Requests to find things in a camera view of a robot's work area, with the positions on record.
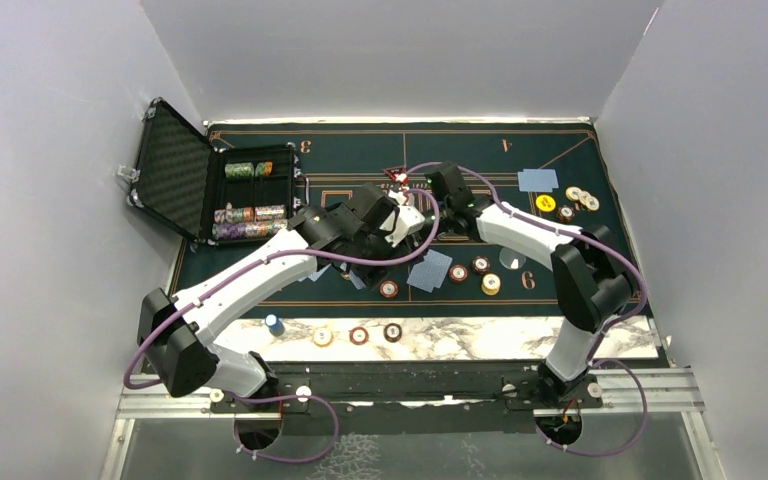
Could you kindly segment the blue playing card deck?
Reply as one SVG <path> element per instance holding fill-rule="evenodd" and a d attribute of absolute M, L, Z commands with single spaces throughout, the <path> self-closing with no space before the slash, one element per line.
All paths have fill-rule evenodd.
<path fill-rule="evenodd" d="M 348 280 L 357 290 L 364 290 L 367 288 L 366 283 L 354 272 L 348 272 Z"/>

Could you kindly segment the blue card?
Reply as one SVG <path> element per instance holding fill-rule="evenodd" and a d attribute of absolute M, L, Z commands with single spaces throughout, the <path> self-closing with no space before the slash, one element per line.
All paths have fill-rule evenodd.
<path fill-rule="evenodd" d="M 426 285 L 428 291 L 442 287 L 444 280 L 448 277 L 449 269 L 453 259 L 435 250 L 429 250 L 424 258 L 424 267 L 426 275 Z"/>
<path fill-rule="evenodd" d="M 534 174 L 540 175 L 541 187 L 536 192 L 548 193 L 548 192 L 552 192 L 553 190 L 559 187 L 557 174 L 553 169 L 523 169 L 523 170 L 531 170 Z"/>
<path fill-rule="evenodd" d="M 423 265 L 424 261 L 417 263 L 411 268 L 411 271 L 408 275 L 407 284 L 411 287 L 415 287 L 419 290 L 425 291 L 427 293 L 431 293 L 428 291 L 428 287 L 425 283 L 426 281 L 426 275 L 425 275 L 425 267 Z"/>
<path fill-rule="evenodd" d="M 521 192 L 536 192 L 541 187 L 540 175 L 531 170 L 523 170 L 517 173 L 518 188 Z"/>
<path fill-rule="evenodd" d="M 310 274 L 310 275 L 308 276 L 308 279 L 309 279 L 310 281 L 312 281 L 312 282 L 316 282 L 316 281 L 318 281 L 318 280 L 319 280 L 319 279 L 320 279 L 320 278 L 321 278 L 321 277 L 322 277 L 322 276 L 325 274 L 325 272 L 326 272 L 326 271 L 328 271 L 329 269 L 330 269 L 330 265 L 328 265 L 328 266 L 325 266 L 325 267 L 321 268 L 320 270 L 317 270 L 316 272 L 314 272 L 314 273 Z"/>

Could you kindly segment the red triangular dealer button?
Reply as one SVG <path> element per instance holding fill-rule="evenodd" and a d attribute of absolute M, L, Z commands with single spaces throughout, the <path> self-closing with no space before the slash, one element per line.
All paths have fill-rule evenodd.
<path fill-rule="evenodd" d="M 406 168 L 404 166 L 387 167 L 384 169 L 384 173 L 393 183 L 404 184 L 408 179 L 408 174 L 406 173 Z"/>

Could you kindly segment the white round button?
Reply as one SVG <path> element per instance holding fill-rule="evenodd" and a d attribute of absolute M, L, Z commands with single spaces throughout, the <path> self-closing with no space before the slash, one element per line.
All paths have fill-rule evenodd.
<path fill-rule="evenodd" d="M 498 258 L 500 265 L 511 271 L 523 268 L 527 261 L 525 255 L 507 248 L 500 250 Z"/>

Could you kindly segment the yellow round button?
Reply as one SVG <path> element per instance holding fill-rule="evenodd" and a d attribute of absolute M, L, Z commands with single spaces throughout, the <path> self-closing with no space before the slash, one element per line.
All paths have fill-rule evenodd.
<path fill-rule="evenodd" d="M 551 213 L 557 208 L 557 203 L 552 196 L 541 194 L 535 199 L 535 207 L 541 212 Z"/>

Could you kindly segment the red poker chip stack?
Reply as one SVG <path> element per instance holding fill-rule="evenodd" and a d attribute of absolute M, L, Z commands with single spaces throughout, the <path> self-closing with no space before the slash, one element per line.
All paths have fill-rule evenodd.
<path fill-rule="evenodd" d="M 364 327 L 358 326 L 349 331 L 349 341 L 354 345 L 364 345 L 369 341 L 369 338 L 369 332 Z"/>

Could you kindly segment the brown poker chip stack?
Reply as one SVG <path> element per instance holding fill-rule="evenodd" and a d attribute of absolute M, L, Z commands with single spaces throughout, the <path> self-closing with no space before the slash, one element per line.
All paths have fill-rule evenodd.
<path fill-rule="evenodd" d="M 386 341 L 395 343 L 402 338 L 403 330 L 402 327 L 397 323 L 388 323 L 383 328 L 383 335 Z"/>

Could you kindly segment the yellow poker chip stack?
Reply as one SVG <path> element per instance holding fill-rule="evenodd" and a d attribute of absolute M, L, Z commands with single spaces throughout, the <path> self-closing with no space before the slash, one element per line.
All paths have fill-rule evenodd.
<path fill-rule="evenodd" d="M 334 333 L 330 328 L 318 327 L 313 331 L 312 341 L 317 347 L 328 347 L 334 341 Z"/>

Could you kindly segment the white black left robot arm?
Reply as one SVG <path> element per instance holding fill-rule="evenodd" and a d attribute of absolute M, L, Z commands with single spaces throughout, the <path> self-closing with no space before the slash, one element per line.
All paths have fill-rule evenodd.
<path fill-rule="evenodd" d="M 423 214 L 404 191 L 365 184 L 346 202 L 301 208 L 252 254 L 173 297 L 156 288 L 140 309 L 137 360 L 147 359 L 173 397 L 213 385 L 231 390 L 258 411 L 273 401 L 274 384 L 262 358 L 217 345 L 236 319 L 274 293 L 326 266 L 357 268 L 373 285 L 411 250 Z"/>

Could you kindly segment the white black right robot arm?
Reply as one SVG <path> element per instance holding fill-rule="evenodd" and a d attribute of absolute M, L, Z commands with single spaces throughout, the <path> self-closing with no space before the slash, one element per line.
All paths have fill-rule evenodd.
<path fill-rule="evenodd" d="M 634 294 L 644 291 L 640 272 L 616 250 L 616 238 L 605 226 L 564 226 L 487 195 L 446 195 L 441 206 L 446 230 L 512 250 L 552 273 L 564 320 L 537 367 L 536 384 L 543 403 L 564 405 L 587 375 L 608 321 L 618 320 Z"/>

